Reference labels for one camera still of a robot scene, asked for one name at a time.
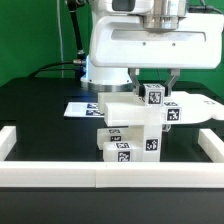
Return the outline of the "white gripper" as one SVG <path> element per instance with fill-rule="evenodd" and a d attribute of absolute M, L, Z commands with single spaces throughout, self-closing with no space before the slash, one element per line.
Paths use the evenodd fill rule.
<path fill-rule="evenodd" d="M 189 13 L 176 30 L 143 27 L 138 16 L 105 16 L 93 28 L 89 57 L 100 67 L 129 68 L 134 92 L 145 96 L 136 68 L 169 69 L 165 96 L 180 76 L 179 69 L 213 69 L 221 61 L 224 16 Z"/>

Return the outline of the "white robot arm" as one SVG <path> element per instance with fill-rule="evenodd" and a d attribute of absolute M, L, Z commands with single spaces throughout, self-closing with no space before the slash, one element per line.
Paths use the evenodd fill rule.
<path fill-rule="evenodd" d="M 103 68 L 167 68 L 170 92 L 181 69 L 213 69 L 221 60 L 224 15 L 187 0 L 66 0 L 72 20 L 89 4 L 89 60 Z"/>

